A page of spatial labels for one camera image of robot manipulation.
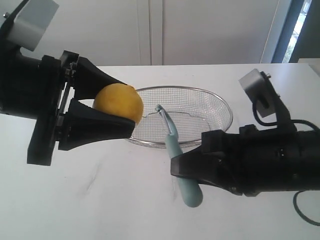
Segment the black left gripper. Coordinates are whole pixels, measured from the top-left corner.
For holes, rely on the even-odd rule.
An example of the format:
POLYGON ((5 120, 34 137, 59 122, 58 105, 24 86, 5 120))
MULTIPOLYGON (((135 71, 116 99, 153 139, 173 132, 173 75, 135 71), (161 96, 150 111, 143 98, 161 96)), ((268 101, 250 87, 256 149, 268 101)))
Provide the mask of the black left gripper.
POLYGON ((135 128, 133 120, 106 114, 77 100, 95 99, 111 84, 125 84, 106 74, 85 57, 64 51, 59 59, 44 55, 35 59, 18 49, 0 55, 0 112, 35 119, 27 149, 27 163, 49 166, 56 144, 55 130, 59 103, 73 65, 74 98, 64 115, 58 149, 74 148, 106 140, 128 139, 135 128))

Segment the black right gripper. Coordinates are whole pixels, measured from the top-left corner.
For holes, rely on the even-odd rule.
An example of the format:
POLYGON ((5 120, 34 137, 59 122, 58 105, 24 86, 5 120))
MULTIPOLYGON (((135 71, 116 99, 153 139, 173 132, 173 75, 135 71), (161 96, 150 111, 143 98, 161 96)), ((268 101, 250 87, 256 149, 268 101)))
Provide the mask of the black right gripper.
POLYGON ((170 174, 198 179, 236 196, 297 191, 297 128, 258 130, 250 124, 239 133, 202 133, 202 145, 170 160, 170 174))

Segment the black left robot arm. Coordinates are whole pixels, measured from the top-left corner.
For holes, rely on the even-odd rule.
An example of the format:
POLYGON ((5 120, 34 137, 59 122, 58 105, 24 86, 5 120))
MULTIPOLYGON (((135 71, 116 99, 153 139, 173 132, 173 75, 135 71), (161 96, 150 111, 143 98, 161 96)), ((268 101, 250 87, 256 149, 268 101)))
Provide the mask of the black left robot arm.
POLYGON ((54 148, 68 151, 132 135, 134 121, 82 103, 117 79, 74 52, 64 51, 59 59, 22 55, 21 47, 9 40, 13 26, 14 16, 6 14, 0 28, 0 112, 36 121, 28 164, 50 166, 54 148))

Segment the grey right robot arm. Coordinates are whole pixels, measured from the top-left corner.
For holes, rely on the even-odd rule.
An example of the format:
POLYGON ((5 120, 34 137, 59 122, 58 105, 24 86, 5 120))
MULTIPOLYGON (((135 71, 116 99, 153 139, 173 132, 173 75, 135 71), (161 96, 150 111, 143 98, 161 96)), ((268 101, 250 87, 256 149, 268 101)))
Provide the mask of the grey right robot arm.
POLYGON ((207 131, 199 147, 171 159, 170 173, 238 196, 318 190, 320 136, 253 124, 239 133, 207 131))

